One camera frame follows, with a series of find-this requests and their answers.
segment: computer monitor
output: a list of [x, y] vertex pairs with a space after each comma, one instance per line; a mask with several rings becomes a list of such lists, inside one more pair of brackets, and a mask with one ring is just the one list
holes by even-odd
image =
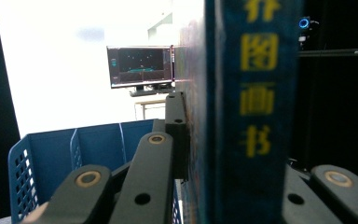
[[112, 89], [173, 82], [171, 46], [107, 47], [107, 57]]

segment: desk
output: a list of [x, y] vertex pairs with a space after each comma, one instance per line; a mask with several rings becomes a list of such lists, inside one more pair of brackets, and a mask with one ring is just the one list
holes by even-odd
[[[142, 119], [146, 119], [146, 109], [161, 109], [165, 108], [165, 98], [167, 97], [168, 93], [164, 94], [156, 94], [156, 95], [149, 95], [149, 96], [138, 96], [134, 97], [134, 109], [135, 109], [135, 117], [137, 118], [137, 105], [141, 107], [142, 110]], [[156, 105], [155, 107], [146, 108], [147, 105]], [[165, 118], [165, 110], [164, 112], [158, 115], [159, 119]]]

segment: white wall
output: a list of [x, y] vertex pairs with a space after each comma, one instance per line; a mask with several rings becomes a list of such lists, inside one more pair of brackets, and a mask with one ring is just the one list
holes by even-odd
[[156, 3], [0, 0], [0, 34], [21, 136], [135, 120], [129, 90], [110, 89], [106, 46], [147, 44]]

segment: blue plastic basket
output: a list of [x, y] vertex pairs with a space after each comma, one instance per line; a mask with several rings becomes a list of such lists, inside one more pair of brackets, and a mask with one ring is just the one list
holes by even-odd
[[[49, 201], [73, 170], [98, 164], [113, 171], [131, 161], [139, 140], [152, 128], [148, 119], [27, 134], [8, 154], [12, 223]], [[174, 202], [177, 208], [177, 197]]]

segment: screw hole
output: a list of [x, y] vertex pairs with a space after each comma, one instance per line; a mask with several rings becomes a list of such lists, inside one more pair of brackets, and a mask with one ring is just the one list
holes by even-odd
[[144, 205], [150, 202], [150, 195], [147, 193], [138, 194], [135, 197], [135, 202], [139, 205]]
[[289, 199], [289, 201], [291, 203], [295, 203], [295, 204], [303, 204], [304, 203], [304, 199], [299, 196], [298, 194], [289, 194], [287, 195], [287, 199]]

